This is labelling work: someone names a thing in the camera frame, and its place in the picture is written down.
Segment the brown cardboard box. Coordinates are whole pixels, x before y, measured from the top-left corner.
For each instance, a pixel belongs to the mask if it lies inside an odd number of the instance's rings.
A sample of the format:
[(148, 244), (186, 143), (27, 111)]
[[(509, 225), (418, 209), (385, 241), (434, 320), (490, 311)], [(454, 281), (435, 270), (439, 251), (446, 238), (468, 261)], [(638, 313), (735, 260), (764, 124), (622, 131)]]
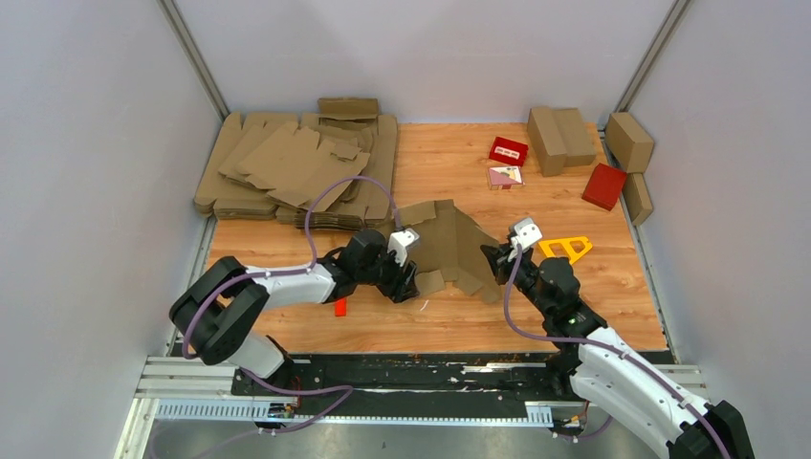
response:
[(464, 295), (477, 296), (488, 304), (502, 299), (483, 246), (498, 242), (452, 200), (425, 201), (399, 209), (401, 223), (419, 234), (417, 246), (408, 252), (415, 262), (419, 296), (443, 291), (448, 283)]

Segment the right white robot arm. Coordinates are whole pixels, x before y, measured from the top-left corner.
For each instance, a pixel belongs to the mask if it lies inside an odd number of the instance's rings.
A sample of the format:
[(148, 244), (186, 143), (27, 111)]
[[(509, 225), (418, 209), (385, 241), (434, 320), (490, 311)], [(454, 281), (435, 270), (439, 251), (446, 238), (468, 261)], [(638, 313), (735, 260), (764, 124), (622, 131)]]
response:
[(497, 284), (521, 292), (542, 314), (542, 340), (559, 352), (546, 385), (559, 399), (596, 403), (660, 458), (752, 458), (741, 412), (712, 404), (675, 382), (634, 351), (581, 298), (581, 284), (565, 257), (540, 264), (510, 244), (482, 246)]

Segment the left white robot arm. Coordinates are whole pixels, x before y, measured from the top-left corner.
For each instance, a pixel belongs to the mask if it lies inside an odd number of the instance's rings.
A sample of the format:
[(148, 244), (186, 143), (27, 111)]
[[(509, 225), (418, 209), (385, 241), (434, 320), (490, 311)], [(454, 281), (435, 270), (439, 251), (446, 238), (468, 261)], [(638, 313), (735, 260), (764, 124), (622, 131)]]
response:
[(267, 393), (280, 395), (291, 387), (294, 372), (286, 352), (253, 331), (259, 315), (299, 303), (333, 303), (360, 285), (376, 287), (394, 303), (412, 299), (419, 291), (409, 254), (419, 240), (414, 229), (388, 236), (364, 229), (312, 266), (269, 269), (222, 257), (174, 302), (168, 317), (182, 333), (188, 357), (239, 366)]

